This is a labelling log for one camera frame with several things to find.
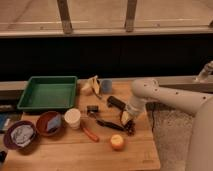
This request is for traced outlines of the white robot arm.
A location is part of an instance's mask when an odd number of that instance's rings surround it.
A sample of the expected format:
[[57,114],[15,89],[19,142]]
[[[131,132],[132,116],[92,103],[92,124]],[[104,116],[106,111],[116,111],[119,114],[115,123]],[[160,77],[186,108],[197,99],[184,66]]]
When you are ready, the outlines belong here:
[[213,171],[213,94],[161,87],[155,79],[136,79],[125,91],[126,112],[137,118],[149,100],[190,119],[188,146],[181,171]]

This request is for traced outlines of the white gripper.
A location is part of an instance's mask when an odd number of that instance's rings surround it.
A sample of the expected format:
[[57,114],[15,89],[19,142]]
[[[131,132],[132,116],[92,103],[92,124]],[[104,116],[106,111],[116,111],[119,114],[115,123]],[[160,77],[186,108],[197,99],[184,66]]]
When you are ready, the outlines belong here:
[[131,120],[131,116],[136,118],[145,110],[146,100],[132,96],[126,104],[126,111],[121,114],[121,123],[126,125]]

